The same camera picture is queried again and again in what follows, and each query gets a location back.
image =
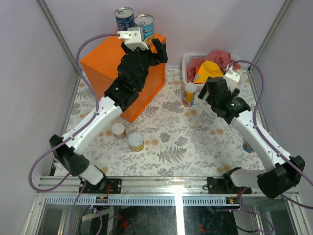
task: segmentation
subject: pink towel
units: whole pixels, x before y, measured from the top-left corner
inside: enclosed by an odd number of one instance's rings
[[[230,57],[230,53],[223,50],[214,50],[204,58],[192,59],[190,60],[189,66],[187,68],[187,76],[189,82],[192,82],[195,78],[196,67],[200,67],[202,63],[206,60],[216,63],[221,68],[222,72],[225,72],[227,65],[229,65],[231,62],[234,62],[234,60],[232,60]],[[234,70],[238,70],[241,68],[241,65],[236,63],[233,65],[233,68]]]

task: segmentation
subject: white wall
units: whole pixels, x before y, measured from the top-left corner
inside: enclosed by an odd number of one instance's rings
[[[305,161],[313,178],[313,1],[294,1],[259,65],[264,73],[263,104],[274,137],[292,155]],[[300,182],[303,202],[313,206],[313,187]],[[313,212],[306,210],[313,228]]]
[[[36,1],[2,1],[0,32],[0,233],[17,235],[35,195],[29,169],[60,130],[75,72]]]
[[[168,66],[180,67],[187,52],[224,49],[252,60],[284,0],[46,0],[68,46],[76,55],[87,39],[117,30],[114,11],[130,6],[135,16],[155,18],[167,36]],[[100,41],[86,46],[82,55]]]

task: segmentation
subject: tabletop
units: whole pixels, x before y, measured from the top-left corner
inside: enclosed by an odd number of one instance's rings
[[[263,169],[255,153],[243,150],[239,133],[211,107],[195,97],[192,107],[181,102],[180,70],[166,71],[166,84],[137,120],[130,124],[121,117],[114,119],[89,144],[84,156],[108,176],[222,176],[240,166]],[[248,76],[244,73],[238,84],[242,97],[253,109],[255,98]],[[94,99],[81,81],[76,94],[67,130],[75,127],[93,108]],[[140,152],[130,149],[127,137],[119,140],[111,131],[121,122],[127,134],[140,132],[145,146]],[[67,170],[56,162],[54,175]]]

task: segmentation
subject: white lid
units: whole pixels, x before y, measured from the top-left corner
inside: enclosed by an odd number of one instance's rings
[[[185,85],[185,90],[189,93],[193,93],[193,92],[196,92],[197,91],[197,85],[192,83],[192,82],[188,82],[186,85]]]
[[[128,136],[128,143],[133,147],[139,147],[143,143],[143,135],[133,132]]]
[[[120,135],[125,131],[125,126],[122,123],[115,123],[112,125],[112,132],[115,135]]]

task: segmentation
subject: table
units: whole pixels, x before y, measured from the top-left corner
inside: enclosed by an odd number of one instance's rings
[[[239,96],[253,109],[255,98],[245,73],[238,88]],[[243,139],[236,130],[197,97],[192,107],[183,106],[181,91],[181,71],[167,70],[165,86],[133,124],[121,117],[111,122],[123,123],[127,134],[142,133],[142,151],[133,152],[127,138],[116,139],[108,125],[89,144],[84,156],[108,176],[222,176],[237,166],[263,169],[255,153],[243,150]],[[67,129],[76,126],[94,106],[91,92],[81,81]],[[67,174],[61,164],[55,164],[54,175]]]

